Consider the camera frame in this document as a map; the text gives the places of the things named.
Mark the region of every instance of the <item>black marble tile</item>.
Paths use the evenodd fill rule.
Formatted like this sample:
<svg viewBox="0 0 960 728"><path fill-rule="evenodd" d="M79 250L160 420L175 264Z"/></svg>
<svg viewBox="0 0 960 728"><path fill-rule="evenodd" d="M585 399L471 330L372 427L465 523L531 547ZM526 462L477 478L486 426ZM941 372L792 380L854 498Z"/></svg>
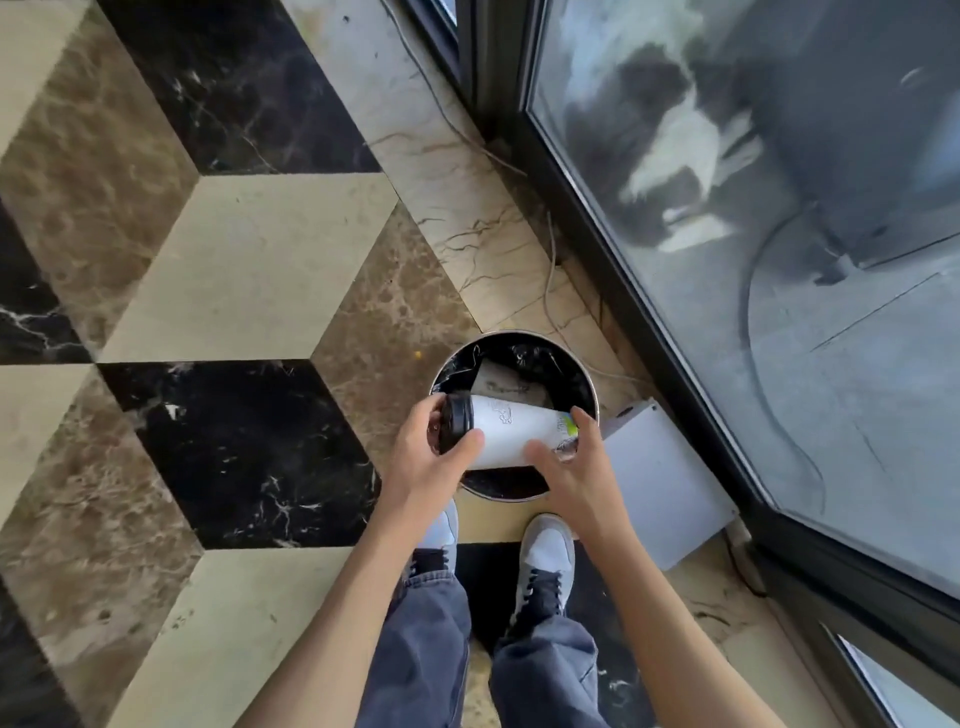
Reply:
<svg viewBox="0 0 960 728"><path fill-rule="evenodd" d="M379 480L309 361L103 364L206 548L352 546Z"/></svg>
<svg viewBox="0 0 960 728"><path fill-rule="evenodd" d="M7 586L0 581L0 726L82 728Z"/></svg>
<svg viewBox="0 0 960 728"><path fill-rule="evenodd" d="M0 201L0 365L88 361L90 354Z"/></svg>
<svg viewBox="0 0 960 728"><path fill-rule="evenodd" d="M566 613L596 640L600 713L611 728L652 728L653 705L620 628L607 588L577 542L573 592ZM460 544L457 578L467 590L473 636L488 652L507 629L514 610L520 544Z"/></svg>
<svg viewBox="0 0 960 728"><path fill-rule="evenodd" d="M101 0L201 174L379 172L277 0Z"/></svg>

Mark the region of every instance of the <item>white cardboard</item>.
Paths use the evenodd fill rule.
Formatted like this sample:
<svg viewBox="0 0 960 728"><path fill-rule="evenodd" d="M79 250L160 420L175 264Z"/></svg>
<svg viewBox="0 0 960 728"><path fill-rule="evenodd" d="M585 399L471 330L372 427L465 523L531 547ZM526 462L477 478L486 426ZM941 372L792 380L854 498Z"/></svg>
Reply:
<svg viewBox="0 0 960 728"><path fill-rule="evenodd" d="M602 427L630 523L670 569L736 516L736 506L669 416L635 402Z"/></svg>

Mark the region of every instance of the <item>floor tile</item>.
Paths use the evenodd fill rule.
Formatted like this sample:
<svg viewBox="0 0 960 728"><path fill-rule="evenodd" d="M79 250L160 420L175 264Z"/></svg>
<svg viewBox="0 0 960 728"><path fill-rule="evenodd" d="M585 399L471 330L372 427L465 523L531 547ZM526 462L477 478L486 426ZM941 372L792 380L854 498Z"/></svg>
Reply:
<svg viewBox="0 0 960 728"><path fill-rule="evenodd" d="M0 200L0 365L89 361Z"/></svg>
<svg viewBox="0 0 960 728"><path fill-rule="evenodd" d="M715 644L770 617L763 600L740 583L720 534L665 574Z"/></svg>
<svg viewBox="0 0 960 728"><path fill-rule="evenodd" d="M90 371L88 365L0 367L0 525Z"/></svg>
<svg viewBox="0 0 960 728"><path fill-rule="evenodd" d="M570 281L551 291L548 302L550 316L559 329L547 318L542 297L500 322L497 328L525 328L543 334L566 346L593 370L612 374L590 372L600 400L601 419L616 415L632 401L653 396L652 383L623 378L627 376L623 365Z"/></svg>
<svg viewBox="0 0 960 728"><path fill-rule="evenodd" d="M101 360L307 358L395 204L382 174L203 178Z"/></svg>
<svg viewBox="0 0 960 728"><path fill-rule="evenodd" d="M500 716L490 696L490 654L476 640L470 640L467 665L467 694L461 728L500 728Z"/></svg>
<svg viewBox="0 0 960 728"><path fill-rule="evenodd" d="M772 615L722 647L730 664L789 728L840 728L836 713Z"/></svg>
<svg viewBox="0 0 960 728"><path fill-rule="evenodd" d="M379 172L276 0L104 0L202 174Z"/></svg>
<svg viewBox="0 0 960 728"><path fill-rule="evenodd" d="M88 0L0 3L0 156L43 88Z"/></svg>
<svg viewBox="0 0 960 728"><path fill-rule="evenodd" d="M2 580L0 722L11 728L83 726Z"/></svg>
<svg viewBox="0 0 960 728"><path fill-rule="evenodd" d="M208 551L109 728L230 728L319 609L348 554Z"/></svg>
<svg viewBox="0 0 960 728"><path fill-rule="evenodd" d="M91 370L0 529L0 575L86 728L106 723L199 556Z"/></svg>
<svg viewBox="0 0 960 728"><path fill-rule="evenodd" d="M352 546L376 472L308 361L106 364L205 548Z"/></svg>
<svg viewBox="0 0 960 728"><path fill-rule="evenodd" d="M410 407L480 335L403 203L384 226L312 361L374 465L387 465Z"/></svg>
<svg viewBox="0 0 960 728"><path fill-rule="evenodd" d="M0 160L0 199L92 351L106 343L196 179L91 6Z"/></svg>
<svg viewBox="0 0 960 728"><path fill-rule="evenodd" d="M514 610L518 560L519 544L461 544L457 550L457 576L467 590L473 635L488 652L506 630ZM567 613L586 627L599 648L601 714L612 728L652 728L656 721L650 698L639 680L613 603L579 543Z"/></svg>
<svg viewBox="0 0 960 728"><path fill-rule="evenodd" d="M284 4L479 327L488 330L539 298L546 253L492 162L445 124L380 5ZM412 26L407 36L451 118L479 138Z"/></svg>

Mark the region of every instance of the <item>glass door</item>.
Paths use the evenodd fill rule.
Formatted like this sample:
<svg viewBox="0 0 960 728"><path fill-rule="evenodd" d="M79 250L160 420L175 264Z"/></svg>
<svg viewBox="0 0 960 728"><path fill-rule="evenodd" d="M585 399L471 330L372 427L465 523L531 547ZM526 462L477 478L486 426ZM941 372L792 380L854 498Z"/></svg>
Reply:
<svg viewBox="0 0 960 728"><path fill-rule="evenodd" d="M515 154L681 425L773 559L960 682L960 4L531 6Z"/></svg>

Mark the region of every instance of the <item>gray sneaker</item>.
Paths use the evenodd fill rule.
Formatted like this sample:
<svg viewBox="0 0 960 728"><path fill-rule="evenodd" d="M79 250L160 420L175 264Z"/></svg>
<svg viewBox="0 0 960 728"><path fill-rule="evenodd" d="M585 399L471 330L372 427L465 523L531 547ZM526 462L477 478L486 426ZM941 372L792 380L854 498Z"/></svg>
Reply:
<svg viewBox="0 0 960 728"><path fill-rule="evenodd" d="M457 504L451 500L444 511L426 529L426 533L414 549L410 563L410 575L428 571L457 568L457 539L460 536L460 519Z"/></svg>
<svg viewBox="0 0 960 728"><path fill-rule="evenodd" d="M573 567L573 533L564 520L544 513L530 521L520 544L520 574L509 636L528 635L545 619L564 613L573 589Z"/></svg>

